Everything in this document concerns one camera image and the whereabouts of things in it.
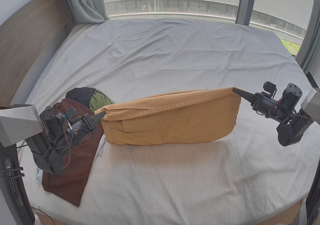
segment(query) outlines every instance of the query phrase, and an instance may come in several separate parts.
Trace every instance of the green garment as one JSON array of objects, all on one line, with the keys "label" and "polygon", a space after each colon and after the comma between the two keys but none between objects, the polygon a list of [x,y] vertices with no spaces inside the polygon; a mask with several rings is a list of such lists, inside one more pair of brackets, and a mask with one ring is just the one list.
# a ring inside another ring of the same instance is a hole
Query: green garment
[{"label": "green garment", "polygon": [[103,94],[101,91],[95,90],[91,97],[89,108],[94,113],[94,111],[96,111],[97,109],[110,104],[114,104],[112,99]]}]

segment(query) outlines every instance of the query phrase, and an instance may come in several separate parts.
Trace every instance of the brown garment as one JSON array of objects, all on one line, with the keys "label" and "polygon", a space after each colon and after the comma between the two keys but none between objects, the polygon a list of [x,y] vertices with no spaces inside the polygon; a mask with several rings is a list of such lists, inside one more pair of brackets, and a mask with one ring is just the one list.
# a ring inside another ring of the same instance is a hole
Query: brown garment
[{"label": "brown garment", "polygon": [[[94,115],[88,107],[72,99],[63,99],[54,106],[59,109],[60,113],[63,113],[70,107],[74,107],[79,116],[84,116],[87,113],[90,116]],[[103,134],[101,124],[97,123],[96,127],[97,129],[92,133],[92,141],[90,141],[91,134],[88,134],[82,139],[80,145],[71,148],[70,163],[63,169],[61,174],[53,175],[43,171],[43,189],[77,207],[80,205],[82,193],[87,184],[91,166],[94,161],[94,155]],[[68,160],[69,154],[67,153],[63,157],[64,165],[68,163]]]},{"label": "brown garment", "polygon": [[164,93],[104,106],[109,143],[157,145],[220,139],[236,125],[241,97],[232,87]]}]

